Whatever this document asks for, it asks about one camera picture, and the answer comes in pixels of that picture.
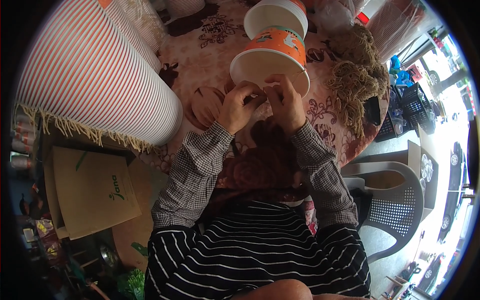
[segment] green tape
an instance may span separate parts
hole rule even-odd
[[[87,155],[88,151],[85,151],[82,156],[80,156],[80,159],[77,162],[77,165],[75,166],[75,172],[78,171],[78,168],[80,168],[80,165],[82,164],[85,156]]]

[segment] green plant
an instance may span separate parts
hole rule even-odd
[[[117,278],[118,290],[130,300],[144,300],[145,274],[133,269]]]

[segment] car wheel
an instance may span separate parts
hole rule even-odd
[[[450,163],[452,164],[452,166],[456,166],[458,164],[458,155],[453,154],[450,158]]]
[[[430,82],[432,83],[432,85],[436,85],[440,82],[440,80],[438,79],[438,74],[435,71],[430,71],[428,77],[430,78]]]
[[[442,231],[447,230],[450,227],[451,219],[449,215],[444,216],[442,220]]]
[[[430,277],[432,276],[432,274],[433,274],[433,271],[432,271],[432,270],[427,270],[427,271],[425,272],[425,278],[430,278]]]

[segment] left hand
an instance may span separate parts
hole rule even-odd
[[[252,94],[257,97],[245,103],[245,98]],[[217,122],[234,135],[247,125],[253,112],[266,100],[265,93],[258,85],[242,81],[225,96]]]

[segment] orange paper bowl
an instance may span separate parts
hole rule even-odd
[[[246,80],[263,88],[269,75],[285,74],[303,98],[310,89],[306,64],[303,39],[289,28],[270,26],[232,60],[230,76],[235,84]]]

